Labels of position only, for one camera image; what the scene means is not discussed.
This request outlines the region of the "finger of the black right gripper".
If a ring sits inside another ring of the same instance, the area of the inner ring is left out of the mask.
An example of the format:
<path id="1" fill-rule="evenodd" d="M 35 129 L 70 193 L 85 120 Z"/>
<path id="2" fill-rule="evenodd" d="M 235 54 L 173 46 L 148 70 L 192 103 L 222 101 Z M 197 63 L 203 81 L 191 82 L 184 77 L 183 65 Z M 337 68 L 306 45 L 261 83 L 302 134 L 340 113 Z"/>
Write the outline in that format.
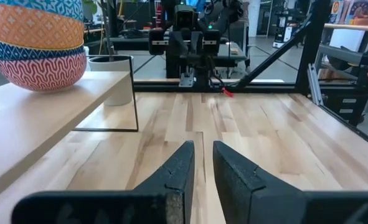
<path id="1" fill-rule="evenodd" d="M 182 56 L 186 54 L 186 43 L 183 35 L 186 34 L 186 28 L 169 31 L 168 39 L 164 39 L 165 30 L 152 29 L 148 34 L 149 53 L 151 55 L 162 55 L 165 52 Z"/>
<path id="2" fill-rule="evenodd" d="M 219 45 L 220 32 L 218 30 L 192 31 L 188 57 L 200 58 L 203 56 L 215 56 L 219 52 Z"/>

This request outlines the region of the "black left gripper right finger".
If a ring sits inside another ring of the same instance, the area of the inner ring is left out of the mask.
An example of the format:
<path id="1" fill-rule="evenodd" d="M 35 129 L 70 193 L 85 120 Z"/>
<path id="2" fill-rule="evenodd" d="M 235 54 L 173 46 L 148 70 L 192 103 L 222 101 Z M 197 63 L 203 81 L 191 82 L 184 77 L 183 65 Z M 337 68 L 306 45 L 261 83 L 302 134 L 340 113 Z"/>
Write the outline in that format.
<path id="1" fill-rule="evenodd" d="M 368 191 L 300 190 L 221 141 L 213 163 L 227 223 L 368 223 Z"/>

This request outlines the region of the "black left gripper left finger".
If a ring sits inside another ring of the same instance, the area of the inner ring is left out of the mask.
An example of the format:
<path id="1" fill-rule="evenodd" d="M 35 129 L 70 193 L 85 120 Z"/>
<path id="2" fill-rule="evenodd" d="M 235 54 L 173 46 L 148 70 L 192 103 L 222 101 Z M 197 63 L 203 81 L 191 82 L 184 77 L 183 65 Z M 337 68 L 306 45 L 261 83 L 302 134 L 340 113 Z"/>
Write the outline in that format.
<path id="1" fill-rule="evenodd" d="M 13 208 L 11 223 L 189 223 L 194 160 L 194 143 L 186 141 L 132 190 L 59 190 L 30 194 Z"/>

